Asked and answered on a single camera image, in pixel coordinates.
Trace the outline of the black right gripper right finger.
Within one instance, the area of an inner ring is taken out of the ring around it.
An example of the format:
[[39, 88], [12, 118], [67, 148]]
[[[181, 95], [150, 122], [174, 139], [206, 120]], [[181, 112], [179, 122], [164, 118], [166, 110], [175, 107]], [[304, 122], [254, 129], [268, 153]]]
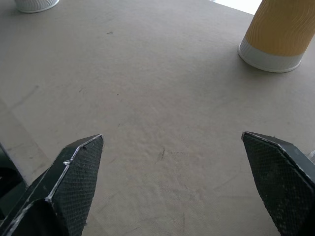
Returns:
[[253, 132], [242, 141], [258, 193], [283, 236], [315, 234], [315, 165], [294, 144]]

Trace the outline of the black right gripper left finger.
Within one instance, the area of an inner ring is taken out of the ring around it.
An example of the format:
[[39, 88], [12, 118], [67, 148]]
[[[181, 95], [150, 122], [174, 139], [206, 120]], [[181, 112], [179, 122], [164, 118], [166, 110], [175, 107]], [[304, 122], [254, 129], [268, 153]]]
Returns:
[[101, 134], [65, 146], [30, 185], [0, 149], [0, 234], [80, 236], [95, 194]]

